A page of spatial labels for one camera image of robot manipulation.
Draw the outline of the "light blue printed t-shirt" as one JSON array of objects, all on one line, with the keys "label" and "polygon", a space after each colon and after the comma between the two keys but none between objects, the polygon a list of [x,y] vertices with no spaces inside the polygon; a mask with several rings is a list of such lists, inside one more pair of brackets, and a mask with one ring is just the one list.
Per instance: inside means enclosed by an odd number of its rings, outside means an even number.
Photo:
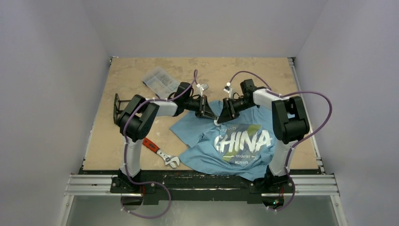
[{"label": "light blue printed t-shirt", "polygon": [[238,118],[220,125],[189,111],[170,130],[188,146],[179,155],[187,167],[251,181],[264,176],[278,141],[273,133],[272,111],[263,106],[241,111]]}]

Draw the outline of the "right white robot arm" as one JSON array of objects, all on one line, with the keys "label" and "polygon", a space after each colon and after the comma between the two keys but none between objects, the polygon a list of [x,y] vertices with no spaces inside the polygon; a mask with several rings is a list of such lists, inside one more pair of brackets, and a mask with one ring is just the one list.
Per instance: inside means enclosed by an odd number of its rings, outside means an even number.
[{"label": "right white robot arm", "polygon": [[239,117],[239,113],[254,106],[263,106],[272,112],[272,129],[277,139],[275,154],[266,168],[262,185],[271,192],[288,182],[290,154],[294,142],[302,141],[310,131],[310,124],[303,100],[299,96],[284,97],[266,87],[256,87],[252,79],[240,83],[243,96],[234,99],[231,84],[224,91],[223,108],[217,123],[228,122]]}]

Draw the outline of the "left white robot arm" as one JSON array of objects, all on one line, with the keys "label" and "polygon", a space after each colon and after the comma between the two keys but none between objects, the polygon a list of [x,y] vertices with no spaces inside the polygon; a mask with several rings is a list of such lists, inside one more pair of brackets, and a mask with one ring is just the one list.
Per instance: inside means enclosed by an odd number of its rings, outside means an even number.
[{"label": "left white robot arm", "polygon": [[140,179],[136,175],[141,171],[140,155],[143,139],[149,134],[156,117],[176,117],[185,110],[192,111],[198,118],[216,119],[205,95],[194,97],[192,84],[181,82],[177,91],[167,99],[147,99],[134,95],[116,120],[120,133],[124,137],[124,151],[121,172],[126,175],[122,187],[128,192],[140,188]]}]

